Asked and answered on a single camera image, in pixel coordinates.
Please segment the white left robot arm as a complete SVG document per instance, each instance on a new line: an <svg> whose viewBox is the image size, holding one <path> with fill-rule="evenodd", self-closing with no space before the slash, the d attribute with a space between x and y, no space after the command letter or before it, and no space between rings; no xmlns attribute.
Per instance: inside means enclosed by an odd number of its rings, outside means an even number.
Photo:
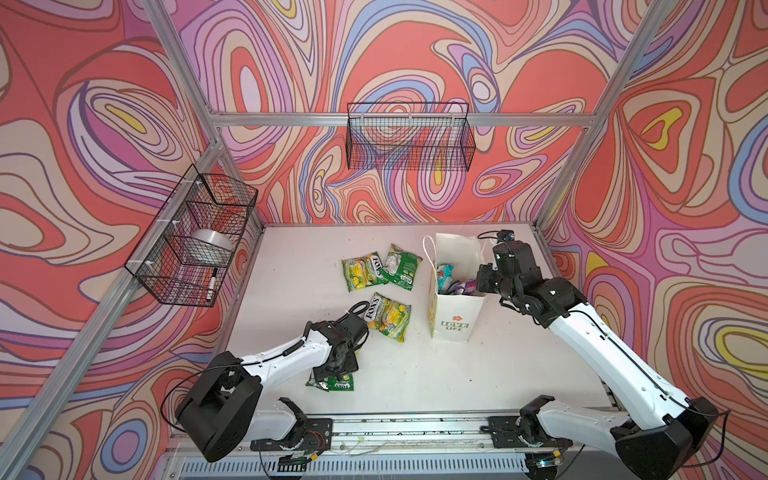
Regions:
<svg viewBox="0 0 768 480"><path fill-rule="evenodd" d="M361 317L367 306L359 302L337 320L309 322L296 339L259 354L215 356L174 413L205 460L217 462L243 442L288 450L306 449L306 438L316 440L319 433L295 402L281 397L261 409L260 398L295 377L323 381L356 372L357 352L369 335Z"/></svg>

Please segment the black marker in basket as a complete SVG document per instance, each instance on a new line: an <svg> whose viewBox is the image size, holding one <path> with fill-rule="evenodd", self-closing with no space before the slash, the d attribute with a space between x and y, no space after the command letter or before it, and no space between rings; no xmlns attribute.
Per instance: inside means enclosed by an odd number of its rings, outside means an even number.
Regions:
<svg viewBox="0 0 768 480"><path fill-rule="evenodd" d="M206 302L211 303L213 301L213 297L216 293L216 283L217 283L217 276L218 276L218 269L216 267L212 270L212 275L209 280L209 284L206 290Z"/></svg>

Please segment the purple Fox's candy bag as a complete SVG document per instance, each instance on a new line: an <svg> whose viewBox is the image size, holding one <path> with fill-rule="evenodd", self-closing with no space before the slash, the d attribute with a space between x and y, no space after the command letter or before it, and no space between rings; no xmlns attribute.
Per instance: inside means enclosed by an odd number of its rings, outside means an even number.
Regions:
<svg viewBox="0 0 768 480"><path fill-rule="evenodd" d="M475 279L466 281L455 281L447 290L447 295L468 295L472 296L478 291L477 281Z"/></svg>

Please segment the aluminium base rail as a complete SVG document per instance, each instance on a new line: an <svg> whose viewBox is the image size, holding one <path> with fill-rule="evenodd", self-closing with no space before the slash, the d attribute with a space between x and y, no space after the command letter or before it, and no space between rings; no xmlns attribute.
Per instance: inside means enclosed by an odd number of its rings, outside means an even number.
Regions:
<svg viewBox="0 0 768 480"><path fill-rule="evenodd" d="M330 444L304 466L280 464L281 451L249 442L207 462L175 436L154 479L627 479L618 459L579 443L495 447L491 411L332 416Z"/></svg>

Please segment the green candy bag front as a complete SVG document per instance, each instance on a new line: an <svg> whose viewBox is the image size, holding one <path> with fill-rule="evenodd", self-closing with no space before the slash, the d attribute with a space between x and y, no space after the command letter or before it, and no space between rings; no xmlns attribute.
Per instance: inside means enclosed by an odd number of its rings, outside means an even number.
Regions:
<svg viewBox="0 0 768 480"><path fill-rule="evenodd" d="M326 365L312 369L305 385L324 392L352 392L354 390L353 371L347 365L331 368Z"/></svg>

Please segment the teal Fox's mint bag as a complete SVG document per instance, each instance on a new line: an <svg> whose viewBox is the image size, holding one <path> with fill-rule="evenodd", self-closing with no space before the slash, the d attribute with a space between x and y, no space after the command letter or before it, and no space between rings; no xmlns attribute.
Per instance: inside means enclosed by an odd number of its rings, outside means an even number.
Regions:
<svg viewBox="0 0 768 480"><path fill-rule="evenodd" d="M454 283L454 266L442 264L436 268L436 285L439 294L447 294Z"/></svg>

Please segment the illustrated paper gift bag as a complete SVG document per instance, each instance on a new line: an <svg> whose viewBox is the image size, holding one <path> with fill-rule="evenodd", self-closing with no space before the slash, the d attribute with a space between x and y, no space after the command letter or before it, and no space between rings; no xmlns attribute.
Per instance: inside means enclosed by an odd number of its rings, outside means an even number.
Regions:
<svg viewBox="0 0 768 480"><path fill-rule="evenodd" d="M477 323L484 295L478 291L472 295L439 294L436 285L436 268L442 264L454 266L454 282L477 278L483 263L481 241L474 236L451 233L427 235L422 248L431 269L427 318L433 340L467 342Z"/></svg>

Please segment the green yellow Fox's bag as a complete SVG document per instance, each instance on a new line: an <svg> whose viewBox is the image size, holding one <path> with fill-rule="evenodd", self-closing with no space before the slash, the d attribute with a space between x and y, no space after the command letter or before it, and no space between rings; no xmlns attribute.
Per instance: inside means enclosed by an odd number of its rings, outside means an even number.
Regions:
<svg viewBox="0 0 768 480"><path fill-rule="evenodd" d="M375 293L364 312L363 319L371 329L399 343L404 343L411 312L411 305Z"/></svg>
<svg viewBox="0 0 768 480"><path fill-rule="evenodd" d="M383 263L377 252L342 260L342 273L349 292L388 284Z"/></svg>

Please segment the green candy bag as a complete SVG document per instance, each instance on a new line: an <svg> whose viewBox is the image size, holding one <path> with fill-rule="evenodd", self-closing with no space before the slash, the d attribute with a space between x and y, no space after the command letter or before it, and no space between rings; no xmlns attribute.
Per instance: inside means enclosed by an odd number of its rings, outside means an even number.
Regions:
<svg viewBox="0 0 768 480"><path fill-rule="evenodd" d="M324 392L352 392L354 390L353 371L347 365L331 368L326 365L312 369L305 385Z"/></svg>
<svg viewBox="0 0 768 480"><path fill-rule="evenodd" d="M421 262L421 256L392 244L383 263L382 275L387 282L411 291Z"/></svg>

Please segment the white cylinder in basket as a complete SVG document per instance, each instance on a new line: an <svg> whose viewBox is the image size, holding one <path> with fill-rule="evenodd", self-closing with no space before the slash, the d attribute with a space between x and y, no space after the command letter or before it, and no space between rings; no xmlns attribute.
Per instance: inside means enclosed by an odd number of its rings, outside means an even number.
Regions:
<svg viewBox="0 0 768 480"><path fill-rule="evenodd" d="M230 238L216 230L198 229L192 233L192 237L214 250L223 252L232 252L234 250L234 244Z"/></svg>

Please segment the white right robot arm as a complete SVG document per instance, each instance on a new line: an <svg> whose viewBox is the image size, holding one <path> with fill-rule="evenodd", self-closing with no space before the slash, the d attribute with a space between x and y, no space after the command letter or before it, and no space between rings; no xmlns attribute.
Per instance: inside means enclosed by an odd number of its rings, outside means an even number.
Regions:
<svg viewBox="0 0 768 480"><path fill-rule="evenodd" d="M480 292L530 317L569 345L621 402L623 414L576 407L540 395L519 411L507 434L526 445L567 439L619 458L639 479L668 479L688 465L717 419L727 415L663 378L599 317L563 277L543 277L529 244L495 234L493 260L477 272Z"/></svg>

